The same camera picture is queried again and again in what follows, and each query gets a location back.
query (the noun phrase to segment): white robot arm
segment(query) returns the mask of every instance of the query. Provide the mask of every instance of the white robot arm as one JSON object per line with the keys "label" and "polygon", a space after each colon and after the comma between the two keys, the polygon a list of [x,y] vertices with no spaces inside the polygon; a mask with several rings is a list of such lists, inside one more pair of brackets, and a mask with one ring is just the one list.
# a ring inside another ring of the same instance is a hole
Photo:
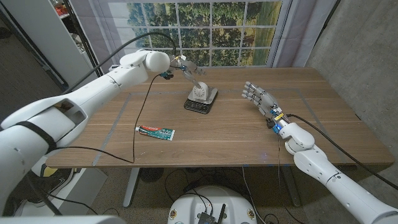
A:
{"label": "white robot arm", "polygon": [[244,87],[242,96],[268,117],[268,128],[287,140],[286,150],[301,171],[321,182],[360,223],[398,223],[398,209],[378,200],[329,162],[314,137],[291,123],[271,94],[250,82]]}
{"label": "white robot arm", "polygon": [[146,70],[166,72],[170,58],[139,50],[125,55],[121,66],[69,94],[33,102],[7,117],[0,132],[0,211],[23,176],[46,153],[69,146],[94,113],[121,91],[148,79]]}

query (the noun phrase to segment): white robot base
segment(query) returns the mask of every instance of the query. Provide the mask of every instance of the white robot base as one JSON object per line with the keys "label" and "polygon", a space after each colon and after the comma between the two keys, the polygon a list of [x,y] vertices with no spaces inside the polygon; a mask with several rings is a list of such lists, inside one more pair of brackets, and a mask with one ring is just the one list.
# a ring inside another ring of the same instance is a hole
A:
{"label": "white robot base", "polygon": [[[226,187],[207,185],[195,189],[199,195],[203,195],[211,201],[213,213],[211,214],[214,222],[219,222],[219,217],[223,204],[225,209],[222,214],[220,224],[257,224],[256,214],[252,205],[240,194]],[[205,205],[201,198],[195,195],[193,190],[179,197],[170,208],[168,224],[188,224],[201,223],[201,214],[205,211]],[[203,198],[206,204],[207,214],[211,213],[209,201]]]}

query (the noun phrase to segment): window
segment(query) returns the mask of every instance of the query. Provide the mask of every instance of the window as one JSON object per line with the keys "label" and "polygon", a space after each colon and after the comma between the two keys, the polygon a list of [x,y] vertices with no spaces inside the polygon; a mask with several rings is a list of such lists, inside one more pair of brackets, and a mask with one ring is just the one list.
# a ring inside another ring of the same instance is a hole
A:
{"label": "window", "polygon": [[[111,15],[105,18],[114,24],[117,34],[111,35],[118,36],[120,44],[158,31],[171,36],[180,54],[199,66],[265,67],[277,44],[274,36],[281,33],[282,5],[283,1],[110,2]],[[124,53],[141,48],[172,53],[170,43],[159,35],[128,45]]]}

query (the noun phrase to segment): black strap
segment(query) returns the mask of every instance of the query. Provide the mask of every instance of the black strap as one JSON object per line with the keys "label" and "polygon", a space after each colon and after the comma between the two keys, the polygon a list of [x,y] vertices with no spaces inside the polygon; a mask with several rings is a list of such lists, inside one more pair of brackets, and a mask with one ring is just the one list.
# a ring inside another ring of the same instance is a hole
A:
{"label": "black strap", "polygon": [[55,143],[54,138],[52,138],[49,134],[47,134],[43,129],[38,127],[36,124],[31,123],[29,121],[21,121],[16,123],[15,125],[21,125],[25,128],[29,128],[32,130],[34,133],[38,134],[44,141],[47,142],[49,145],[49,149],[47,150],[47,153],[51,152],[52,150],[57,148],[57,143]]}

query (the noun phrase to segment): white round device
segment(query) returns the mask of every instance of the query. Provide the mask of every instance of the white round device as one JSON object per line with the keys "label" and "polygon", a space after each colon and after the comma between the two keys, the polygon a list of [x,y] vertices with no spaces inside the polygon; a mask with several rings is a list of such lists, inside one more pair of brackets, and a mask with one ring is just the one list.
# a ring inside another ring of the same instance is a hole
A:
{"label": "white round device", "polygon": [[150,52],[144,63],[152,72],[166,72],[170,67],[170,58],[163,52]]}
{"label": "white round device", "polygon": [[198,100],[206,100],[209,92],[209,87],[206,85],[206,83],[203,82],[198,82],[201,88],[198,88],[196,86],[193,86],[193,98],[198,99]]}

